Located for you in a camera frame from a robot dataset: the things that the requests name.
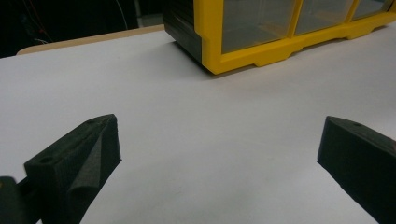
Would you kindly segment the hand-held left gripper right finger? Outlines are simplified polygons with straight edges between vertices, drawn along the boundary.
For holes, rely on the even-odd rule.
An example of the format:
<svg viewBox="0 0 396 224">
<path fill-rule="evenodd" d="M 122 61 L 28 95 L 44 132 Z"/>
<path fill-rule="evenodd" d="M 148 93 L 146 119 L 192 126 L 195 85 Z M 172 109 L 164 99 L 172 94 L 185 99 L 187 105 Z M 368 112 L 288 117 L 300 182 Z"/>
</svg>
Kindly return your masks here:
<svg viewBox="0 0 396 224">
<path fill-rule="evenodd" d="M 379 224 L 396 224 L 396 141 L 358 122 L 327 117 L 318 163 Z"/>
</svg>

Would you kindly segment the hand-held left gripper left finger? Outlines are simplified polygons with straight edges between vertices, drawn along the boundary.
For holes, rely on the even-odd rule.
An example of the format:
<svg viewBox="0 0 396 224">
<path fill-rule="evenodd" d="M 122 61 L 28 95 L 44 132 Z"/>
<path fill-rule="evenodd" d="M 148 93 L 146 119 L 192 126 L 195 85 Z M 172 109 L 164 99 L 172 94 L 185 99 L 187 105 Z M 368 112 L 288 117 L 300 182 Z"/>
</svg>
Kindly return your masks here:
<svg viewBox="0 0 396 224">
<path fill-rule="evenodd" d="M 24 164 L 43 224 L 79 224 L 121 162 L 117 118 L 89 119 Z"/>
</svg>

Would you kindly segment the clear plastic drawer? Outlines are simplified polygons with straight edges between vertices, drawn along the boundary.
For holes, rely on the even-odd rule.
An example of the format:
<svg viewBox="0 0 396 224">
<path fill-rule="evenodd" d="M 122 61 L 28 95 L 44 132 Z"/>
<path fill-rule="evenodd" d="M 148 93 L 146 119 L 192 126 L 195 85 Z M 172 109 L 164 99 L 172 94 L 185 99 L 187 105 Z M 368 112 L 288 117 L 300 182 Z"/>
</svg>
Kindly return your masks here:
<svg viewBox="0 0 396 224">
<path fill-rule="evenodd" d="M 307 34 L 343 23 L 353 1 L 303 0 L 295 34 Z"/>
<path fill-rule="evenodd" d="M 287 36 L 295 0 L 224 0 L 223 53 Z"/>
<path fill-rule="evenodd" d="M 360 0 L 354 12 L 352 20 L 373 16 L 377 13 L 386 12 L 393 0 Z"/>
</svg>

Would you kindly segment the yellow and black drawer cabinet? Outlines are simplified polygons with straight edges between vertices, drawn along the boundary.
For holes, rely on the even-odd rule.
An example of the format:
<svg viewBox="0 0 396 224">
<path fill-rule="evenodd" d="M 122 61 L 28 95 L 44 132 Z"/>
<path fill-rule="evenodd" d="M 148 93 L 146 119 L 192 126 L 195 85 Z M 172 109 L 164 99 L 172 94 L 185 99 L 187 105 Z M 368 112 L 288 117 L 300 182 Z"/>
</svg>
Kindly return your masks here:
<svg viewBox="0 0 396 224">
<path fill-rule="evenodd" d="M 217 75 L 396 21 L 396 0 L 163 0 L 165 31 Z"/>
</svg>

